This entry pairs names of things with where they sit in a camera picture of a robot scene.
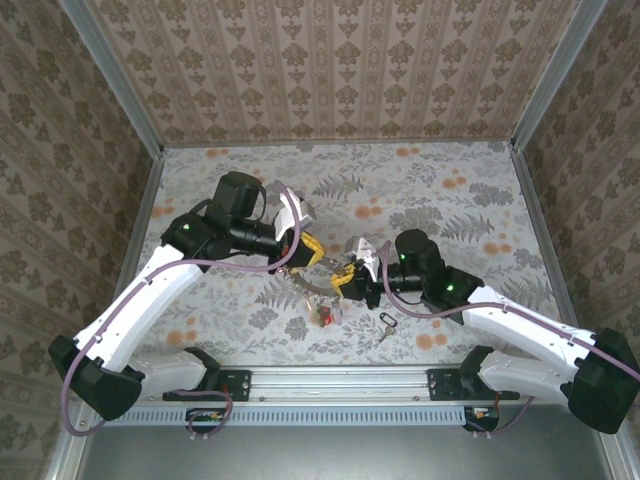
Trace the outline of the aluminium lower frame rail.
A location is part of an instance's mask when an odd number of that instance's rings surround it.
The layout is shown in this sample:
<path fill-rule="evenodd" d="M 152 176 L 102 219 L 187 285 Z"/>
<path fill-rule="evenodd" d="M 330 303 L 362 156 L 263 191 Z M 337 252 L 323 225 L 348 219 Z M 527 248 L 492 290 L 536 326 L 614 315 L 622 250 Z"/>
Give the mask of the aluminium lower frame rail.
<path fill-rule="evenodd" d="M 628 428 L 623 425 L 615 435 L 599 436 L 612 479 L 640 480 L 640 458 Z"/>
<path fill-rule="evenodd" d="M 77 430 L 84 431 L 91 426 L 93 410 L 84 402 L 72 401 L 69 417 Z M 42 480 L 76 480 L 87 441 L 62 428 Z"/>

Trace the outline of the floral table cover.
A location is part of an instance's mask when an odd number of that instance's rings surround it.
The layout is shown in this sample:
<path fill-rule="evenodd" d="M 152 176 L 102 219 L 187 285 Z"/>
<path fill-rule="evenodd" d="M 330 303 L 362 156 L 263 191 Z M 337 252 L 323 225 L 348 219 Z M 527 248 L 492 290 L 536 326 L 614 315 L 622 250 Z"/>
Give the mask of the floral table cover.
<path fill-rule="evenodd" d="M 170 222 L 210 198 L 222 175 L 240 171 L 268 190 L 255 212 L 270 219 L 275 181 L 316 212 L 312 234 L 328 258 L 343 262 L 346 242 L 374 247 L 417 228 L 445 262 L 551 318 L 559 311 L 509 148 L 504 142 L 320 144 L 169 149 L 146 231 L 147 261 Z M 505 340 L 451 320 L 422 318 L 409 294 L 403 310 L 383 300 L 398 321 L 381 344 L 383 323 L 365 304 L 341 301 L 343 323 L 319 325 L 331 306 L 303 296 L 283 275 L 213 269 L 183 292 L 154 324 L 136 355 L 171 355 L 196 346 L 220 363 L 373 365 L 458 363 L 478 345 L 507 354 Z"/>

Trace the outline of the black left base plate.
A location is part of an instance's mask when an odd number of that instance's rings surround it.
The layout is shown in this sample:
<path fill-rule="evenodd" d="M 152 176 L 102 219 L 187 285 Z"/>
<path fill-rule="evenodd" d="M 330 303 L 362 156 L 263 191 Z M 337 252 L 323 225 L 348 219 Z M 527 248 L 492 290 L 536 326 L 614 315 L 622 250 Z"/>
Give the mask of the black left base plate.
<path fill-rule="evenodd" d="M 190 389 L 194 395 L 177 393 L 176 391 L 164 393 L 164 401 L 223 401 L 222 397 L 211 394 L 211 391 L 228 394 L 233 401 L 246 402 L 251 391 L 252 372 L 250 370 L 217 370 L 207 372 L 200 383 Z"/>

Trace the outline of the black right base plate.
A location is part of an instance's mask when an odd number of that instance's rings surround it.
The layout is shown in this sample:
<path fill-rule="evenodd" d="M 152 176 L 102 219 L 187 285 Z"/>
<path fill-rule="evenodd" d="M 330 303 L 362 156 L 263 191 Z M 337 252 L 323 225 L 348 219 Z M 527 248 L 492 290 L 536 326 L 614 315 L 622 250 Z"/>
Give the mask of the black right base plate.
<path fill-rule="evenodd" d="M 436 368 L 427 371 L 430 398 L 434 401 L 489 401 L 496 392 L 477 375 L 462 375 L 456 368 Z"/>

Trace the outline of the aluminium side frame rail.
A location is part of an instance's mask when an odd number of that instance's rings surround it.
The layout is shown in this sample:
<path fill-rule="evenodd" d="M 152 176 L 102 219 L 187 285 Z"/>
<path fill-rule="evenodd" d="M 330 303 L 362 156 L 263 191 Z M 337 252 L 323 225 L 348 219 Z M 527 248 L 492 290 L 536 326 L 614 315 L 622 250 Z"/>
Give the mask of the aluminium side frame rail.
<path fill-rule="evenodd" d="M 131 235 L 125 252 L 123 264 L 120 269 L 118 281 L 112 297 L 112 303 L 125 290 L 129 283 L 135 278 L 137 265 L 144 246 L 144 239 L 148 224 L 151 219 L 154 202 L 160 188 L 160 181 L 164 161 L 162 155 L 155 157 L 151 162 L 149 175 L 140 200 L 138 212 L 131 230 Z"/>
<path fill-rule="evenodd" d="M 579 320 L 574 311 L 571 298 L 564 280 L 560 263 L 556 256 L 551 235 L 549 233 L 543 210 L 535 190 L 525 157 L 510 142 L 507 143 L 514 165 L 516 176 L 527 206 L 531 224 L 538 241 L 542 259 L 544 260 L 549 282 L 556 299 L 562 320 L 572 326 L 578 326 Z"/>

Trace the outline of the key with black tag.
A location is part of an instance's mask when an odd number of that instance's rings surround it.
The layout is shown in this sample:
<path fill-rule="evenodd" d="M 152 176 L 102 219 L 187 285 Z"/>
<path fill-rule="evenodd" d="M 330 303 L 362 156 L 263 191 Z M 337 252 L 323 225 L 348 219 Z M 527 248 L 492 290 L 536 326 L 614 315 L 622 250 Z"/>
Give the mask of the key with black tag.
<path fill-rule="evenodd" d="M 398 325 L 398 321 L 395 317 L 390 315 L 389 313 L 382 312 L 379 315 L 380 321 L 384 324 L 384 330 L 382 336 L 378 340 L 378 343 L 381 344 L 388 337 L 393 336 L 396 333 L 396 327 Z"/>

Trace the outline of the aluminium frame post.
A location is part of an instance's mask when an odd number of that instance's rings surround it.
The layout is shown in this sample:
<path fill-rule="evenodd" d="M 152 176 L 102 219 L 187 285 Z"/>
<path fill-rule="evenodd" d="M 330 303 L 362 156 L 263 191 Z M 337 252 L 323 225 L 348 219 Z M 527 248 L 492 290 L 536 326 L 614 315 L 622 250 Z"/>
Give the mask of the aluminium frame post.
<path fill-rule="evenodd" d="M 86 0 L 59 0 L 152 160 L 162 156 L 163 142 Z"/>
<path fill-rule="evenodd" d="M 511 137 L 521 153 L 559 91 L 608 0 L 580 0 Z"/>

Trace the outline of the grey metal panel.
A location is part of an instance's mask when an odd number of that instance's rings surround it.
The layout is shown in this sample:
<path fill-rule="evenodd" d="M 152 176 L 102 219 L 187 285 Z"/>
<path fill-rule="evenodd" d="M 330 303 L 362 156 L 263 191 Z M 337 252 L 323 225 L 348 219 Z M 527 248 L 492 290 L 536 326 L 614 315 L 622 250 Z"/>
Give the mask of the grey metal panel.
<path fill-rule="evenodd" d="M 596 435 L 534 417 L 490 439 L 452 427 L 110 427 L 79 480 L 613 480 Z"/>

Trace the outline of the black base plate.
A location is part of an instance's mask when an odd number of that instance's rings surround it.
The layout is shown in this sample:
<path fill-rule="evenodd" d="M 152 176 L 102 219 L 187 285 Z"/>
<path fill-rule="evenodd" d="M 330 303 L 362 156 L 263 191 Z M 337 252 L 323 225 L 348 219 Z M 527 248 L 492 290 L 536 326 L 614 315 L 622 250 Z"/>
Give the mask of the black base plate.
<path fill-rule="evenodd" d="M 233 401 L 246 402 L 251 391 L 252 372 L 250 370 L 217 370 L 207 372 L 200 383 L 190 389 L 194 395 L 177 393 L 176 391 L 164 393 L 164 401 L 223 401 L 222 397 L 211 394 L 211 391 L 228 394 Z"/>
<path fill-rule="evenodd" d="M 456 368 L 436 368 L 427 371 L 430 398 L 434 401 L 489 401 L 496 392 L 477 375 L 462 375 Z"/>

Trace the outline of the metal keyring of small rings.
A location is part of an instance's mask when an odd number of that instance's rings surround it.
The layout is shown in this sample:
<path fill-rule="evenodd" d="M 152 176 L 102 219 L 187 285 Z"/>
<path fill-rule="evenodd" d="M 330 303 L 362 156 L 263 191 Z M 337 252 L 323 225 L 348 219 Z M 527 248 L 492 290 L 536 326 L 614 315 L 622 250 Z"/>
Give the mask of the metal keyring of small rings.
<path fill-rule="evenodd" d="M 308 267 L 279 267 L 283 278 L 289 281 L 303 296 L 316 297 L 320 302 L 333 304 L 341 300 L 340 295 L 331 286 L 331 277 L 344 272 L 344 264 L 333 258 L 325 257 Z"/>

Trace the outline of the aluminium mounting rail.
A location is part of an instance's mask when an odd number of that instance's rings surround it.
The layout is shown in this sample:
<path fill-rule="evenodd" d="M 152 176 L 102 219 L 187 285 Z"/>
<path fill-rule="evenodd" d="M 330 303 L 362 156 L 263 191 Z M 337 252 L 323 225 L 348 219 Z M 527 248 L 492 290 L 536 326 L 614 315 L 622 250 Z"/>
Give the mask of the aluminium mounting rail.
<path fill-rule="evenodd" d="M 515 401 L 517 393 L 499 392 L 489 401 L 434 401 L 427 371 L 438 365 L 227 367 L 252 372 L 249 400 L 264 404 L 479 404 Z"/>

